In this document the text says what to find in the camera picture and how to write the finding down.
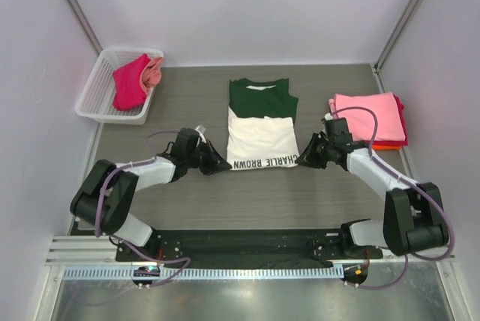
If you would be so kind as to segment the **white and green t-shirt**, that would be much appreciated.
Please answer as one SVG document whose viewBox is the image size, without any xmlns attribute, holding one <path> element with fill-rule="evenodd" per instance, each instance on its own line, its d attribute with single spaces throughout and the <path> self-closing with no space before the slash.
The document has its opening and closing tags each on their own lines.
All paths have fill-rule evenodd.
<svg viewBox="0 0 480 321">
<path fill-rule="evenodd" d="M 229 82 L 226 160 L 232 171 L 297 165 L 298 102 L 290 94 L 288 79 Z"/>
</svg>

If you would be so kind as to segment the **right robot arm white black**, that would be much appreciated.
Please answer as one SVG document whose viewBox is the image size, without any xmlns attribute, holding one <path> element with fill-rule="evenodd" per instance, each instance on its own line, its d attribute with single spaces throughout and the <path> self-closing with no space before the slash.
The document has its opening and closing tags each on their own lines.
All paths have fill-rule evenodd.
<svg viewBox="0 0 480 321">
<path fill-rule="evenodd" d="M 355 141 L 345 118 L 325 118 L 323 126 L 313 134 L 297 164 L 314 169 L 336 164 L 361 179 L 384 201 L 381 221 L 363 219 L 341 225 L 337 245 L 345 257 L 356 257 L 367 246 L 387 248 L 403 256 L 449 245 L 449 226 L 435 184 L 421 184 L 406 177 L 366 142 Z"/>
</svg>

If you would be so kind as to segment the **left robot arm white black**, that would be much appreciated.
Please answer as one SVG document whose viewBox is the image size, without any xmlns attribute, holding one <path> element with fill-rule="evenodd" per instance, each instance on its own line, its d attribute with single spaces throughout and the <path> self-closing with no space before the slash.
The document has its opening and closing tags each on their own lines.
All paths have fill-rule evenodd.
<svg viewBox="0 0 480 321">
<path fill-rule="evenodd" d="M 72 199 L 71 214 L 91 224 L 97 237 L 115 237 L 132 245 L 143 260 L 154 259 L 160 250 L 158 231 L 131 214 L 135 193 L 176 182 L 191 169 L 211 176 L 232 168 L 201 127 L 174 134 L 175 140 L 164 151 L 146 160 L 97 161 Z"/>
</svg>

